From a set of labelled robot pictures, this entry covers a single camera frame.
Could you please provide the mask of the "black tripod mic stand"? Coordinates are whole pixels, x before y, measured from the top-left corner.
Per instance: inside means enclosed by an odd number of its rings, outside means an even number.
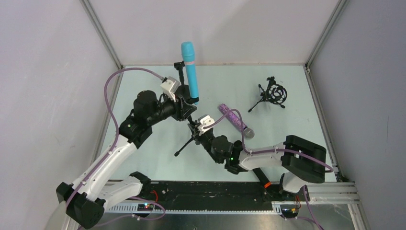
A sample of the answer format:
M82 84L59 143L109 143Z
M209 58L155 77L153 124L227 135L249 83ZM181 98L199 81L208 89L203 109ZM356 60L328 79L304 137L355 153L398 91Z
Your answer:
M188 129L191 131L191 137L186 141L186 143L174 153L175 157L178 157L179 154L185 149L187 145L191 142L194 142L196 145L201 145L201 140L199 138L199 130L197 128L198 123L196 120L193 120L192 113L197 110L197 106L190 104L184 98L179 97L179 121L187 120Z

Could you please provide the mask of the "purple glitter microphone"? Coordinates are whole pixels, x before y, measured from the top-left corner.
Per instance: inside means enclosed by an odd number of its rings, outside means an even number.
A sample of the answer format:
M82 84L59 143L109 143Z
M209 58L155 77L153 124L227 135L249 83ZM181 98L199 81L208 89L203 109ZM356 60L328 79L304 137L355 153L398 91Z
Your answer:
M229 112L230 108L226 104L220 104L218 110L226 115L228 121L230 121L238 131L242 132L245 138L254 138L255 132L253 129L249 128L244 122L241 122L239 116L235 112Z

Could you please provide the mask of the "blue toy microphone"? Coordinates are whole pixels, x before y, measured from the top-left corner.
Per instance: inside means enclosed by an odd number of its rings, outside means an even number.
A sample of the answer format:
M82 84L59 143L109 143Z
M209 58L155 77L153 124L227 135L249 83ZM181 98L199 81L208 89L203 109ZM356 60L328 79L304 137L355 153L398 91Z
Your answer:
M186 75L189 84L189 91L192 102L199 103L199 88L196 75L195 51L191 41L181 44L181 55L186 69Z

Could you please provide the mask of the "black shock-mount tripod stand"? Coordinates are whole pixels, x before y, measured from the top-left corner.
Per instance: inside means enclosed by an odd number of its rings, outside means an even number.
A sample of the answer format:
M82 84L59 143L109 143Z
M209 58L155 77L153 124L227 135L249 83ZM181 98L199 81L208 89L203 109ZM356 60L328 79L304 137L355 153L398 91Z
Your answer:
M248 110L249 113L261 102L269 102L283 109L286 108L283 103L288 96L287 90L276 82L274 76L268 77L266 81L268 82L266 89L264 89L261 84L258 84L261 98Z

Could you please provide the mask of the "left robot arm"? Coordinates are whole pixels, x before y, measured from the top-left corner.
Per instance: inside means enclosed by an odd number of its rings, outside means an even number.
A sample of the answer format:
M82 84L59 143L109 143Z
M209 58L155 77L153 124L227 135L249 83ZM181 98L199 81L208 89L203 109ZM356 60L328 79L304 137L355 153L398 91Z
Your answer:
M164 101L160 102L153 91L140 92L127 118L115 125L116 134L104 153L74 182L62 182L56 188L65 215L79 229L95 227L107 209L139 195L148 183L148 177L135 172L118 185L106 185L119 166L151 136L152 126L169 117L184 121L197 109L199 97L189 90L166 91L162 96Z

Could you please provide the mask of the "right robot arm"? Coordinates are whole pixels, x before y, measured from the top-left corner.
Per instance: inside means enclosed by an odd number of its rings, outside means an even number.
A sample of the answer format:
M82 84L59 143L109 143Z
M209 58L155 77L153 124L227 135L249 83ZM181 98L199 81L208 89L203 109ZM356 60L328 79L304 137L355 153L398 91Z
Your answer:
M201 132L190 125L192 139L202 145L215 163L223 164L232 173L253 171L263 187L270 186L259 170L264 167L281 166L287 171L280 179L280 192L298 193L308 184L322 184L325 175L331 171L326 164L327 151L324 147L295 135L288 135L284 142L277 145L245 151L240 140L234 143L224 135L214 136L212 129Z

